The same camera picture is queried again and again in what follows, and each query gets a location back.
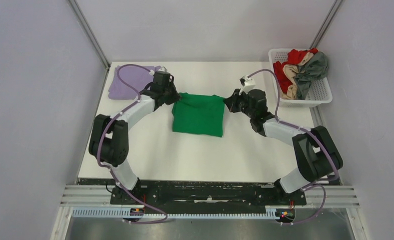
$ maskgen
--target plastic basket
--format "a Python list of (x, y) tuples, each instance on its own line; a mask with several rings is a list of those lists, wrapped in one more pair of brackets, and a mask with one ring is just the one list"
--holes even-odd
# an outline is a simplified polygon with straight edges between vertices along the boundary
[[(274, 48), (269, 51), (269, 62), (272, 71), (273, 63), (275, 63), (276, 61), (280, 61), (281, 63), (285, 62), (288, 59), (288, 53), (292, 49), (306, 50), (297, 48)], [(272, 82), (275, 88), (276, 100), (278, 98), (280, 99), (279, 106), (281, 107), (313, 108), (319, 104), (328, 104), (332, 101), (331, 88), (329, 87), (327, 78), (313, 81), (305, 100), (290, 100), (278, 97), (278, 92), (276, 90), (276, 81), (273, 79)]]

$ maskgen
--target folded purple cloth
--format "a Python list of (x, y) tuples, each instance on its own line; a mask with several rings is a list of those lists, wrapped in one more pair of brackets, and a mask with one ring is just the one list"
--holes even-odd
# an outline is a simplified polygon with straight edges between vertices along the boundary
[[(145, 67), (153, 71), (157, 71), (160, 69), (160, 66)], [(126, 86), (119, 80), (119, 78), (117, 77), (118, 69), (119, 66), (115, 69), (113, 82), (108, 89), (108, 98), (113, 100), (134, 99), (136, 97), (136, 92), (134, 92), (134, 90), (132, 90), (130, 87)], [(127, 66), (125, 68), (122, 68), (119, 74), (123, 81), (130, 84), (138, 91), (143, 90), (145, 85), (153, 81), (152, 75), (138, 67)]]

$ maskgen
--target white table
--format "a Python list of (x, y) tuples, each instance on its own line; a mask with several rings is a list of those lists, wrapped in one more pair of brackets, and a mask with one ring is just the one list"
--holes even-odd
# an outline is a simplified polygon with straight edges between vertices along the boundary
[[(114, 69), (123, 64), (165, 66), (175, 76), (178, 92), (229, 97), (240, 88), (239, 79), (256, 70), (269, 68), (268, 62), (113, 62), (104, 86), (97, 114), (115, 113), (131, 100), (108, 98)], [(272, 76), (254, 76), (256, 88), (266, 92), (269, 111), (276, 99)], [(129, 132), (129, 163), (145, 180), (274, 182), (296, 166), (294, 149), (276, 139), (262, 137), (250, 126), (243, 113), (225, 109), (223, 137), (172, 132), (172, 107), (162, 106), (146, 116)], [(280, 108), (283, 120), (313, 127), (309, 108)], [(97, 165), (88, 151), (83, 157), (79, 178), (111, 178)]]

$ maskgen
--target white wall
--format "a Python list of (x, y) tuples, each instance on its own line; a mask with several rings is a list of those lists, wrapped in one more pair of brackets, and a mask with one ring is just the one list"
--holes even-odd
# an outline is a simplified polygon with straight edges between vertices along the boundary
[(0, 0), (0, 240), (49, 238), (104, 74), (67, 1)]
[(394, 240), (394, 0), (347, 0), (319, 49), (334, 100), (322, 106), (373, 240)]
[(266, 61), (308, 48), (333, 0), (77, 0), (115, 61)]

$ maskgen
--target green cloth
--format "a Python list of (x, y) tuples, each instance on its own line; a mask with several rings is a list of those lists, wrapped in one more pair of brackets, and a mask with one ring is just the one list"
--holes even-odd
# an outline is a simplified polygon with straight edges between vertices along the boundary
[(173, 105), (173, 131), (177, 133), (223, 136), (223, 97), (180, 93)]
[(297, 99), (305, 100), (312, 81), (325, 78), (328, 68), (328, 58), (321, 51), (316, 53), (306, 64), (298, 66), (298, 73), (294, 78), (297, 84)]

